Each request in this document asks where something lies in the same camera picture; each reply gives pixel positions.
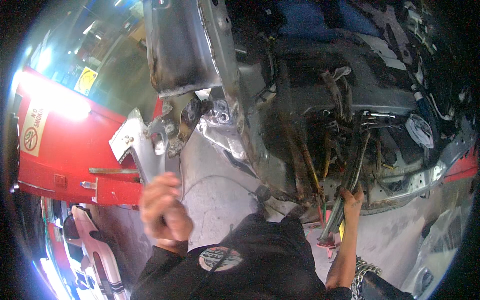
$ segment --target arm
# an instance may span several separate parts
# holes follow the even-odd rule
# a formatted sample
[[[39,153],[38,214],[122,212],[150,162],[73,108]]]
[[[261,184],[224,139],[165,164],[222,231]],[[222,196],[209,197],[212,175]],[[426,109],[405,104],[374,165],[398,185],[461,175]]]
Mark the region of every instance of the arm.
[[[177,200],[180,181],[173,173],[156,177],[140,197],[140,219],[145,234],[156,239],[152,257],[140,274],[131,299],[150,299],[158,280],[180,264],[187,255],[193,223]]]
[[[179,183],[175,174],[165,173],[145,186],[140,197],[140,218],[145,233],[156,239],[157,247],[186,256],[193,223],[177,200]]]
[[[345,231],[343,233],[340,250],[330,267],[325,287],[332,290],[337,287],[349,288],[355,277],[357,229],[360,217],[360,209],[363,202],[363,190],[358,188],[352,195],[344,188],[340,188],[340,194],[344,199]]]

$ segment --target metal chain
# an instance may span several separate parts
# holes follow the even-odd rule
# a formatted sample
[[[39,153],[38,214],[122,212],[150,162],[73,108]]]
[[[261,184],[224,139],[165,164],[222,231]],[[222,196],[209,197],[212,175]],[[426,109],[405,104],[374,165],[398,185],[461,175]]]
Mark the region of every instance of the metal chain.
[[[360,286],[363,280],[363,276],[365,276],[365,273],[367,272],[374,272],[375,274],[380,275],[382,273],[382,270],[373,264],[368,264],[360,256],[357,256],[357,263],[355,265],[355,277],[353,278],[352,282],[353,298],[355,298],[356,300],[364,299],[360,295]]]

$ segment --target blurred hand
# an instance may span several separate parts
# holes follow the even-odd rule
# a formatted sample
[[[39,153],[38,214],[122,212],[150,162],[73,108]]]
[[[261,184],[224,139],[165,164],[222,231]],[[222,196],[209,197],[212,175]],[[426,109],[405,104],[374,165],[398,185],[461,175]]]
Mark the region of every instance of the blurred hand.
[[[360,209],[363,203],[363,188],[357,184],[357,191],[352,195],[349,190],[340,187],[340,195],[344,201],[343,212],[345,214],[345,225],[357,225],[360,217]]]
[[[174,173],[165,173],[155,177],[142,192],[140,218],[145,233],[155,239],[187,241],[192,232],[192,219],[177,200],[179,184]]]

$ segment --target person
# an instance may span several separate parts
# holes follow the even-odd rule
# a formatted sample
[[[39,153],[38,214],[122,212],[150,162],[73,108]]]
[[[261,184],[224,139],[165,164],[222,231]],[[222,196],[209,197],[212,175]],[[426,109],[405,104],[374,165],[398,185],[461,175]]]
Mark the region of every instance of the person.
[[[140,198],[146,234],[157,239],[131,299],[348,299],[355,276],[357,226],[363,192],[345,199],[345,231],[326,283],[315,272],[300,220],[267,222],[246,216],[219,244],[187,253],[193,223],[177,200],[173,173],[156,177]]]

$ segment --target garage floor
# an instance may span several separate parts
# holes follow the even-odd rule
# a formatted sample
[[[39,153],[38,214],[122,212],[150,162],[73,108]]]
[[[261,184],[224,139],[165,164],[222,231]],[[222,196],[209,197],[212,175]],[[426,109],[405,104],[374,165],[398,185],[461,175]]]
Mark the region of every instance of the garage floor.
[[[259,181],[234,168],[199,133],[194,132],[181,155],[184,191],[182,200],[194,222],[189,248],[218,243],[254,211],[250,191]],[[357,255],[383,270],[382,277],[400,287],[415,264],[424,224],[442,211],[469,199],[471,180],[438,186],[428,199],[417,197],[399,209],[361,216]],[[295,205],[281,203],[276,210],[287,212]],[[90,207],[93,219],[110,241],[127,293],[151,255],[152,240],[143,233],[139,212],[125,207]],[[271,209],[270,219],[282,216]],[[308,235],[316,272],[325,281],[330,263],[326,251],[316,246],[319,231]]]

